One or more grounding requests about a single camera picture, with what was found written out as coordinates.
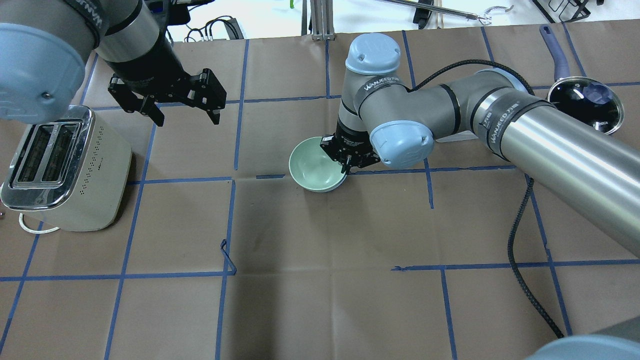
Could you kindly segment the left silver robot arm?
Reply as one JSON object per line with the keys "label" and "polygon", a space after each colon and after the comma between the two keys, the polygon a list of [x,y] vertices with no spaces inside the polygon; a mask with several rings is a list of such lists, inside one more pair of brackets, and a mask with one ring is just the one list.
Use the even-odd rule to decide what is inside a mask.
{"label": "left silver robot arm", "polygon": [[213,71],[190,75],[166,37],[185,24],[185,0],[3,0],[1,118],[40,125],[63,116],[95,53],[112,69],[108,91],[125,112],[162,126],[160,103],[201,109],[217,125],[227,93]]}

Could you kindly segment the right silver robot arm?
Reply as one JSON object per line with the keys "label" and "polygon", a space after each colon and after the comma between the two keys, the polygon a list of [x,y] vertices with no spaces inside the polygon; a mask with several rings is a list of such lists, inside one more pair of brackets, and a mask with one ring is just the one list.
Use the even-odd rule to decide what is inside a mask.
{"label": "right silver robot arm", "polygon": [[382,163],[403,169],[429,156],[438,139],[472,132],[493,155],[514,164],[529,180],[507,240],[507,259],[525,296],[557,339],[532,360],[637,360],[639,319],[598,332],[565,335],[526,284],[515,261],[515,234],[535,182],[574,209],[633,255],[639,255],[639,151],[535,96],[526,80],[504,64],[469,59],[471,76],[425,88],[408,88],[397,76],[400,46],[382,33],[350,43],[336,130],[320,148],[343,173]]}

